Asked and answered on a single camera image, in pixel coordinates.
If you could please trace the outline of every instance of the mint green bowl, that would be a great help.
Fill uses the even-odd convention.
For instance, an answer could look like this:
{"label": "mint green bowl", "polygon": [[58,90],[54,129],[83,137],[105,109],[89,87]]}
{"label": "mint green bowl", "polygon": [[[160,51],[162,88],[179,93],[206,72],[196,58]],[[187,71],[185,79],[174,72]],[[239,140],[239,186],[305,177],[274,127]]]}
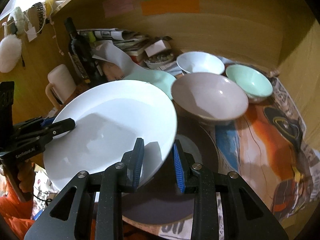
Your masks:
{"label": "mint green bowl", "polygon": [[171,74],[162,70],[139,68],[130,75],[126,76],[124,80],[148,82],[157,88],[160,88],[172,100],[171,86],[177,79]]}
{"label": "mint green bowl", "polygon": [[230,65],[226,69],[226,75],[245,91],[249,103],[260,103],[272,95],[270,81],[253,68],[240,64]]}

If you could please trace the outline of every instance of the metal screw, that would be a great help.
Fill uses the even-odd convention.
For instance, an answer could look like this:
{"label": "metal screw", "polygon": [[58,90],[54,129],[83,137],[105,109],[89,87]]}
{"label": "metal screw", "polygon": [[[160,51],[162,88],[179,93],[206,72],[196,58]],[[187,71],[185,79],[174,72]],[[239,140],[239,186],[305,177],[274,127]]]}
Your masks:
{"label": "metal screw", "polygon": [[192,165],[192,168],[195,169],[195,170],[199,170],[199,169],[202,168],[202,165],[201,165],[200,163],[194,163],[194,164]]}
{"label": "metal screw", "polygon": [[79,171],[77,175],[79,178],[84,178],[88,175],[88,173],[86,171]]}
{"label": "metal screw", "polygon": [[2,164],[0,165],[0,174],[1,174],[2,176],[5,175],[5,174],[4,174],[4,168],[3,168],[3,165],[2,165]]}
{"label": "metal screw", "polygon": [[124,163],[118,162],[115,164],[115,166],[116,166],[116,169],[122,169],[124,167]]}
{"label": "metal screw", "polygon": [[239,174],[236,173],[235,171],[231,171],[231,172],[229,172],[229,176],[230,176],[231,178],[233,178],[233,179],[236,179],[236,178],[239,177]]}

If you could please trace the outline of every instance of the wine bottle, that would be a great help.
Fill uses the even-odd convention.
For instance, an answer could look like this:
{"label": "wine bottle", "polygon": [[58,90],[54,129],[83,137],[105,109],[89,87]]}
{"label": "wine bottle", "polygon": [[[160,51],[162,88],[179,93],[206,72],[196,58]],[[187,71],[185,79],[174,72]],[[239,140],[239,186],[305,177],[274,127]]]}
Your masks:
{"label": "wine bottle", "polygon": [[79,35],[69,17],[64,21],[64,25],[70,34],[69,52],[78,68],[84,82],[91,88],[107,82],[101,67],[97,60],[92,58],[91,47],[84,37]]}

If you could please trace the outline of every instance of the person's hand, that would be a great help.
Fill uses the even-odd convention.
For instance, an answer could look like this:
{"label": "person's hand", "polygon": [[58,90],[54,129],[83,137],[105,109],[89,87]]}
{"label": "person's hand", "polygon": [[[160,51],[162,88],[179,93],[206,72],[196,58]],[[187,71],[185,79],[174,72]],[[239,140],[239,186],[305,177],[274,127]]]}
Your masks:
{"label": "person's hand", "polygon": [[18,164],[18,179],[21,181],[19,188],[22,192],[33,192],[33,185],[35,183],[36,174],[32,168],[30,160]]}

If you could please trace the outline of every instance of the white string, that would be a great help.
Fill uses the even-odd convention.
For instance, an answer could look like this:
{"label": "white string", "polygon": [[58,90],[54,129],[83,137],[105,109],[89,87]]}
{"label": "white string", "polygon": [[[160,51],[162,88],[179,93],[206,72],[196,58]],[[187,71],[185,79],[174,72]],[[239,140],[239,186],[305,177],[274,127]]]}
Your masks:
{"label": "white string", "polygon": [[7,22],[2,23],[2,26],[4,27],[4,36],[6,37],[8,35],[8,25]]}
{"label": "white string", "polygon": [[15,23],[15,22],[18,22],[18,21],[24,21],[24,19],[19,19],[19,20],[12,21],[12,22],[9,23],[7,26],[9,26],[9,25],[11,25],[11,24],[13,24],[13,23]]}
{"label": "white string", "polygon": [[46,19],[46,16],[47,16],[47,10],[46,10],[46,8],[45,8],[45,5],[43,5],[42,4],[42,6],[43,6],[43,11],[44,11],[44,18],[43,18],[43,24],[42,24],[42,27],[40,28],[40,30],[38,31],[38,32],[36,32],[36,33],[32,33],[32,35],[34,35],[34,34],[38,34],[39,32],[41,32],[42,31],[42,29],[44,28],[44,25],[45,25],[45,19]]}
{"label": "white string", "polygon": [[28,23],[30,22],[30,20],[29,20],[29,18],[28,18],[28,11],[29,11],[29,9],[28,10],[26,10],[26,13],[24,13],[24,12],[22,12],[23,13],[23,15],[24,15],[24,17],[28,20]]}
{"label": "white string", "polygon": [[50,24],[52,25],[53,31],[54,31],[54,36],[53,36],[52,38],[53,38],[53,39],[56,39],[56,43],[57,43],[57,47],[58,47],[58,49],[59,49],[59,52],[60,52],[60,54],[61,54],[62,56],[64,56],[64,53],[63,53],[63,51],[60,49],[59,44],[58,44],[58,38],[57,38],[56,29],[54,28],[54,22],[51,20],[51,14],[53,13],[53,7],[52,7],[52,4],[51,4],[50,2],[49,2],[49,4],[50,4],[50,7],[51,7],[51,13],[50,13],[50,15],[48,16],[48,19],[49,19]]}

